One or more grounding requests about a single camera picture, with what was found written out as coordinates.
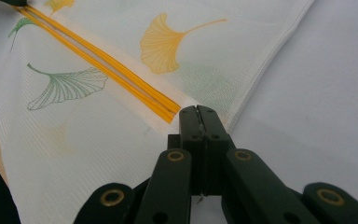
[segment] green ginkgo leaf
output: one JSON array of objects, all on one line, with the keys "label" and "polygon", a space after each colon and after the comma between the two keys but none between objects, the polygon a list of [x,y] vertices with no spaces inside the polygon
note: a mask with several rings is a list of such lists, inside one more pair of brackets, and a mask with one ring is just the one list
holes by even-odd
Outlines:
[{"label": "green ginkgo leaf", "polygon": [[49,104],[84,98],[96,91],[101,91],[107,80],[106,75],[93,67],[74,73],[49,74],[33,68],[29,63],[27,66],[37,73],[49,77],[46,89],[28,104],[29,110],[37,110]]},{"label": "green ginkgo leaf", "polygon": [[13,43],[11,44],[11,49],[13,49],[13,45],[14,45],[14,40],[16,39],[16,35],[17,35],[17,32],[20,30],[20,28],[24,25],[28,25],[28,24],[33,24],[34,25],[34,22],[31,21],[30,19],[28,18],[21,18],[16,26],[13,28],[13,30],[10,31],[10,33],[8,34],[7,38],[10,38],[13,34],[14,34],[14,38],[13,38]]}]

